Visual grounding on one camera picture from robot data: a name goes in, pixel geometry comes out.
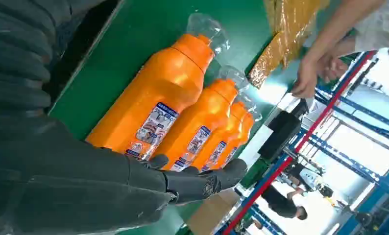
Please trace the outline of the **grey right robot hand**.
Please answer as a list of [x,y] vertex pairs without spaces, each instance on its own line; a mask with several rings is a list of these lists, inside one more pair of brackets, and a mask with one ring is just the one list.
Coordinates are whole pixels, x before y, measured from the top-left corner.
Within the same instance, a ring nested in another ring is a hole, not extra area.
[[243,160],[193,174],[75,139],[43,114],[0,115],[0,235],[79,235],[158,221],[169,204],[235,186]]

